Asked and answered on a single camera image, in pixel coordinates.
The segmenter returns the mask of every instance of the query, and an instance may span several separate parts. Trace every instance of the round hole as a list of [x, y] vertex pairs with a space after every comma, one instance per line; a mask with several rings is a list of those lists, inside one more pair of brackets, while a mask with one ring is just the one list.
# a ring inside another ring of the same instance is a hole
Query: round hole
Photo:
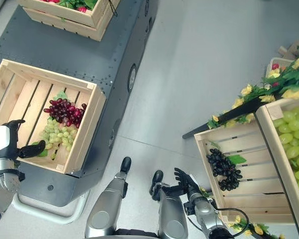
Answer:
[[133, 64], [133, 66], [130, 69], [129, 78], [128, 78], [128, 91], [131, 92], [135, 83], [136, 78], [136, 65]]

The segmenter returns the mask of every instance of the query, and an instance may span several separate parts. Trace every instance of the red flower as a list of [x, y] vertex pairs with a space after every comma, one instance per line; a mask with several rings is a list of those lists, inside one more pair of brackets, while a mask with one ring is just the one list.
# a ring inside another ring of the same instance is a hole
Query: red flower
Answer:
[[86, 12], [86, 7], [84, 7], [84, 6], [81, 6], [81, 7], [79, 7], [78, 9], [77, 9], [78, 11], [81, 11], [81, 12]]
[[279, 69], [279, 64], [273, 64], [273, 66], [271, 67], [272, 70], [275, 70], [275, 69]]

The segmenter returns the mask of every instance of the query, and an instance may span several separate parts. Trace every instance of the artificial flower garland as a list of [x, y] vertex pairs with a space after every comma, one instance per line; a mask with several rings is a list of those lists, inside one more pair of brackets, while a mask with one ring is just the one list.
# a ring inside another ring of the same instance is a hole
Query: artificial flower garland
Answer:
[[[299, 58], [288, 67], [273, 64], [268, 76], [263, 78], [263, 87], [248, 84], [247, 87], [242, 89], [239, 98], [235, 100], [232, 110], [255, 98], [259, 98], [261, 102], [270, 103], [276, 100], [275, 96], [286, 99], [299, 99]], [[212, 116], [207, 125], [210, 129], [220, 126], [232, 127], [236, 123], [250, 123], [254, 119], [254, 114], [250, 113], [219, 123], [218, 117]]]

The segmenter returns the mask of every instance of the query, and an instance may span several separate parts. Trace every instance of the robotic arm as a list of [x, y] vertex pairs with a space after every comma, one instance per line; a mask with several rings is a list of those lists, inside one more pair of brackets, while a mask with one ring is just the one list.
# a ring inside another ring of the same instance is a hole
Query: robotic arm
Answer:
[[0, 219], [12, 202], [14, 194], [25, 179], [15, 166], [16, 159], [30, 158], [39, 155], [45, 148], [42, 140], [38, 145], [28, 145], [17, 148], [17, 130], [24, 120], [13, 120], [0, 126]]

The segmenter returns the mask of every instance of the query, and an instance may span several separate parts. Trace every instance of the artificial grape leaf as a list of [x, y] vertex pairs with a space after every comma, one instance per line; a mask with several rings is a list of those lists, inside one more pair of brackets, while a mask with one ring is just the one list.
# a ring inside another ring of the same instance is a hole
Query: artificial grape leaf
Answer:
[[55, 97], [53, 97], [53, 99], [56, 101], [58, 98], [61, 99], [68, 99], [68, 97], [66, 96], [66, 94], [63, 91], [60, 91]]
[[[33, 142], [31, 145], [38, 145], [39, 143], [38, 142]], [[40, 153], [39, 155], [38, 155], [38, 157], [46, 157], [46, 156], [48, 156], [48, 150], [43, 150], [42, 151], [42, 153]]]
[[214, 146], [215, 148], [218, 148], [218, 149], [220, 150], [220, 146], [219, 146], [218, 144], [216, 144], [215, 142], [210, 141], [210, 144], [211, 144], [212, 146]]
[[247, 161], [244, 157], [240, 155], [230, 155], [228, 156], [228, 158], [233, 164], [240, 164]]
[[98, 0], [84, 0], [85, 4], [86, 4], [90, 9], [92, 9], [92, 10], [93, 10], [93, 8], [94, 8], [94, 6], [95, 6], [95, 4], [96, 4], [97, 1], [98, 1]]

